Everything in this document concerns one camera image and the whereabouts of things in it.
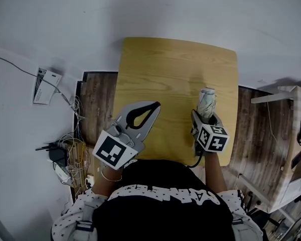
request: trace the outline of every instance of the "floor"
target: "floor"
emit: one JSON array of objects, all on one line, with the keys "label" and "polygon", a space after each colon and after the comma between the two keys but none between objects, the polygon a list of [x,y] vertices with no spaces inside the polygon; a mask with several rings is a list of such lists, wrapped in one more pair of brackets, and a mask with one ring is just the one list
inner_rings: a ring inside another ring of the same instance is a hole
[{"label": "floor", "polygon": [[[90,72],[85,74],[84,81],[79,85],[80,99],[86,117],[81,121],[81,131],[88,144],[95,145],[101,130],[112,118],[116,80],[116,73]],[[239,87],[232,157],[230,164],[222,168],[228,188],[241,189],[246,196],[246,202],[249,190],[239,183],[238,174],[242,173],[264,193],[271,195],[275,190],[280,176],[280,167],[285,162],[288,150],[289,122],[293,115],[293,110],[290,109],[291,103],[289,100],[269,104],[250,103],[251,98],[263,95],[265,95],[263,92]],[[205,181],[203,168],[197,167],[194,172]],[[285,209],[297,218],[301,214],[301,203],[292,202]],[[283,218],[278,212],[274,212],[271,217],[275,220]],[[274,225],[268,223],[265,229],[269,239],[275,240],[271,233]]]}]

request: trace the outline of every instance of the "white patterned sleeve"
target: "white patterned sleeve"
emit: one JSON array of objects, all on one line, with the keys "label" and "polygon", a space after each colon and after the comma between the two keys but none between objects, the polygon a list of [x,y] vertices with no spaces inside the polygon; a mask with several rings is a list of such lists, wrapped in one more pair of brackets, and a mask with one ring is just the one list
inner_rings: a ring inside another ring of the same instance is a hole
[{"label": "white patterned sleeve", "polygon": [[241,190],[229,190],[218,193],[229,207],[233,216],[235,240],[262,241],[263,232],[244,210],[244,196]]},{"label": "white patterned sleeve", "polygon": [[57,219],[51,228],[51,237],[53,241],[66,241],[76,228],[77,221],[82,220],[85,203],[98,208],[108,197],[96,195],[91,190],[86,190],[85,194],[78,195],[73,206],[59,219]]}]

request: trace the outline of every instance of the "crumpled cloth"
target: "crumpled cloth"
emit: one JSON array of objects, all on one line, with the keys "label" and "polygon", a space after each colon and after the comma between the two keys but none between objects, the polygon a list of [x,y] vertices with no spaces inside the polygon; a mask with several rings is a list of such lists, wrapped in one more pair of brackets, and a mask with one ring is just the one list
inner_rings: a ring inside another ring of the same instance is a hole
[{"label": "crumpled cloth", "polygon": [[197,103],[196,111],[201,116],[204,123],[208,123],[212,117],[216,106],[215,89],[203,88],[199,93],[199,101]]}]

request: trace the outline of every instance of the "black t-shirt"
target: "black t-shirt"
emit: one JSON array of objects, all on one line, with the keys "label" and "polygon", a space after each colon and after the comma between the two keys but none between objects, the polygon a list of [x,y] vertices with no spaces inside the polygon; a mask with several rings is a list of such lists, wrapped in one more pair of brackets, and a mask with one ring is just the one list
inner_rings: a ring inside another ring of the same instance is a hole
[{"label": "black t-shirt", "polygon": [[133,160],[93,214],[100,240],[234,240],[226,203],[186,166]]}]

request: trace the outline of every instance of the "bracelet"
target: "bracelet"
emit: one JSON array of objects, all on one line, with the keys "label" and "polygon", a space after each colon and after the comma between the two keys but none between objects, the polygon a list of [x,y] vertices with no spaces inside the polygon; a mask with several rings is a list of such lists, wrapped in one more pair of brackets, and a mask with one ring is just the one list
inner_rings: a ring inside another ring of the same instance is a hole
[{"label": "bracelet", "polygon": [[103,178],[104,178],[105,180],[108,180],[108,181],[111,181],[111,182],[118,182],[118,181],[121,181],[122,176],[120,176],[120,179],[119,179],[119,180],[111,180],[111,179],[107,179],[107,178],[105,177],[104,173],[103,173],[103,170],[105,169],[105,167],[106,167],[106,166],[102,167],[102,169],[101,169],[101,171],[100,171],[101,175],[103,176]]}]

